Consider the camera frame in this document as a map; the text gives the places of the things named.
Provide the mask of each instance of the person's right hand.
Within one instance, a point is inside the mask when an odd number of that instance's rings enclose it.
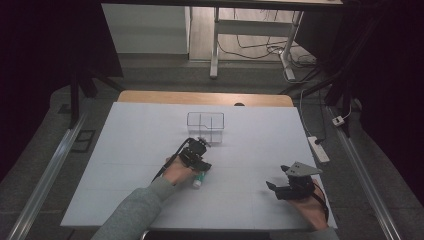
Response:
[[[317,180],[313,179],[313,181],[319,186]],[[324,200],[323,193],[316,186],[314,193]],[[301,200],[287,200],[287,202],[293,205],[315,230],[328,228],[324,208],[315,198],[308,197]]]

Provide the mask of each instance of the white tabletop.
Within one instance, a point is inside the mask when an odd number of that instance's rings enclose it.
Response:
[[[188,137],[189,112],[224,113],[223,142],[204,154],[212,168],[202,187],[178,186],[152,229],[308,228],[265,183],[287,185],[280,165],[315,166],[296,108],[144,103],[114,103],[61,225],[101,226],[134,189],[147,187]],[[329,225],[336,227],[331,210]]]

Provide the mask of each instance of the white power strip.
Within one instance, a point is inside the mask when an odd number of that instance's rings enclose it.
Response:
[[[321,144],[316,144],[316,140],[316,137],[308,137],[309,145],[311,145],[312,150],[314,150],[315,156],[317,156],[320,163],[329,162],[330,159],[325,153],[324,148],[322,148]]]

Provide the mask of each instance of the table leg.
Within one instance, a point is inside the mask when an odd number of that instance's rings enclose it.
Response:
[[[218,77],[218,29],[219,29],[219,8],[215,8],[215,21],[213,31],[213,46],[211,58],[211,71],[210,78],[216,79]]]
[[[291,68],[290,62],[288,60],[288,56],[290,54],[290,48],[293,44],[294,37],[296,36],[297,28],[299,27],[300,18],[302,17],[303,12],[295,12],[294,21],[292,22],[292,27],[290,29],[290,34],[287,39],[286,46],[283,52],[280,52],[280,59],[283,63],[284,72],[287,76],[288,81],[295,81],[296,78],[293,73],[293,69]]]

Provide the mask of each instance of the gray sweater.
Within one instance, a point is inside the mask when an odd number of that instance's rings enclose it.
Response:
[[[162,203],[175,192],[174,186],[157,178],[147,188],[137,188],[119,204],[93,240],[137,240],[159,215]],[[333,228],[310,233],[311,240],[339,239]]]

